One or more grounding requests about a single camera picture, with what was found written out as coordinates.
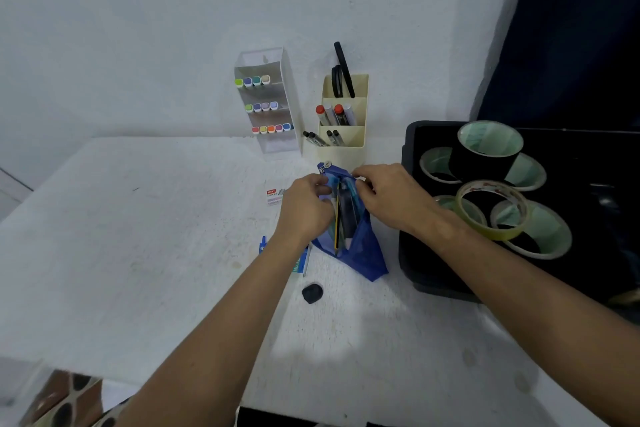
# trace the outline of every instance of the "hand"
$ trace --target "hand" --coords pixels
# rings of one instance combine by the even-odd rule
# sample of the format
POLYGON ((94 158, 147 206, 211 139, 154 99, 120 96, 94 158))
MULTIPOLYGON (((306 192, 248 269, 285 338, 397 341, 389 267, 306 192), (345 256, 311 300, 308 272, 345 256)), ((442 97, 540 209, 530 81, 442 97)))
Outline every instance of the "hand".
POLYGON ((331 188, 325 186, 327 181, 322 174, 309 174, 293 181, 282 198, 274 236, 295 239, 298 245, 306 246, 329 227, 334 219, 331 201, 318 199, 322 194, 331 194, 331 188))
POLYGON ((353 171, 353 176, 367 179, 367 182, 356 180, 360 199, 367 210, 388 227, 415 236, 425 220, 441 214, 438 204, 401 164, 361 165, 353 171))

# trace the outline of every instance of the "left hand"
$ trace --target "left hand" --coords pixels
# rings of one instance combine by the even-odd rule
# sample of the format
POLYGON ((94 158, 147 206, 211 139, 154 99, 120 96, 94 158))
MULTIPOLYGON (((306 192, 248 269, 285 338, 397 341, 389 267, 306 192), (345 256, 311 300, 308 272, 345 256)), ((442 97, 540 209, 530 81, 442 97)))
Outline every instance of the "left hand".
POLYGON ((321 194, 331 194, 328 179, 322 174, 309 174, 293 181, 282 198, 280 219, 274 236, 296 239, 300 246, 319 237, 334 219, 333 207, 321 194))

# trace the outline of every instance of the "marker organizer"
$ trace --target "marker organizer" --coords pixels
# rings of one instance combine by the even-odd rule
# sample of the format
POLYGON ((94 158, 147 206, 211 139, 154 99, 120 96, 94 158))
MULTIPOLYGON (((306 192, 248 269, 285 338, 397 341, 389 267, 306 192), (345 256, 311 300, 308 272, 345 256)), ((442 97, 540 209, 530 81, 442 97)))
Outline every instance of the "marker organizer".
POLYGON ((234 78, 249 117, 249 127, 265 158, 299 157, 302 154, 302 121, 284 48, 240 53, 234 78))
POLYGON ((356 167, 364 162, 365 143, 367 136, 367 100, 369 97, 369 75, 351 75, 353 82, 353 90, 355 92, 355 98, 349 98, 349 90, 346 84, 342 81, 342 94, 346 95, 344 98, 333 97, 333 86, 331 83, 331 76, 324 77, 324 84, 322 88, 322 102, 323 107, 331 105, 335 108, 336 105, 351 104, 351 109, 355 115, 357 125, 318 125, 316 131, 323 140, 328 142, 326 131, 337 130, 344 140, 344 146, 341 147, 317 147, 316 156, 318 160, 324 162, 330 160, 332 164, 346 169, 351 172, 356 167))

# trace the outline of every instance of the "tape roll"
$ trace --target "tape roll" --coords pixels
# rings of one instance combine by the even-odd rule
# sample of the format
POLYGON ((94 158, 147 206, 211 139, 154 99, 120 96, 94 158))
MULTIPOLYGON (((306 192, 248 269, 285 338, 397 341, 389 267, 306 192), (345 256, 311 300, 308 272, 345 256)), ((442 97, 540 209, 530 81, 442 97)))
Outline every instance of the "tape roll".
POLYGON ((444 182, 444 184, 461 184, 462 181, 455 178, 449 170, 451 147, 435 147, 429 149, 420 157, 420 169, 431 179, 444 182))
MULTIPOLYGON (((455 196, 450 196, 448 194, 441 194, 440 196, 434 196, 433 199, 441 208, 449 209, 453 211, 453 208, 456 202, 455 196)), ((478 206, 473 204, 468 199, 462 200, 462 206, 465 209, 465 212, 467 212, 467 214, 472 220, 476 221, 477 223, 480 223, 481 225, 486 225, 486 218, 484 216, 484 213, 480 210, 478 206)))
POLYGON ((490 120, 469 122, 460 127, 449 167, 465 180, 504 180, 524 139, 508 125, 490 120))
POLYGON ((521 152, 504 180, 520 192, 533 191, 547 182, 547 172, 536 159, 521 152))
POLYGON ((514 188, 507 186, 498 181, 471 181, 466 184, 460 186, 458 189, 458 194, 456 194, 456 201, 454 204, 454 211, 460 218, 465 220, 465 222, 476 232, 480 233, 482 236, 489 238, 494 241, 507 241, 512 240, 516 236, 520 235, 529 218, 531 217, 531 211, 529 210, 529 205, 527 204, 527 200, 516 191, 514 188), (498 194, 513 205, 513 213, 514 213, 514 223, 513 228, 510 229, 497 229, 491 228, 486 225, 482 225, 477 221, 473 220, 463 206, 463 198, 465 195, 470 192, 483 191, 483 192, 492 192, 493 194, 498 194))
MULTIPOLYGON (((531 259, 553 260, 562 257, 569 251, 573 242, 569 226, 558 213, 547 208, 544 204, 529 201, 529 210, 531 218, 522 232, 531 237, 538 245, 540 253, 525 250, 510 241, 506 241, 504 244, 514 252, 531 259)), ((493 228, 497 228, 499 225, 511 226, 517 221, 517 212, 512 204, 501 201, 491 210, 489 220, 493 228)))

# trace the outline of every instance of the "zipper pull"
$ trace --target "zipper pull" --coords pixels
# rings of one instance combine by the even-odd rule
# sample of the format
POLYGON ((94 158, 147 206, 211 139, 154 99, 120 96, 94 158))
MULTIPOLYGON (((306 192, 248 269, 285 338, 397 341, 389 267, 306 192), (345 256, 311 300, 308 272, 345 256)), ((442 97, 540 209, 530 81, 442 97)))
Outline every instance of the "zipper pull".
POLYGON ((325 169, 328 169, 329 167, 331 167, 331 161, 327 160, 324 165, 322 167, 320 167, 319 171, 322 174, 324 172, 325 169))

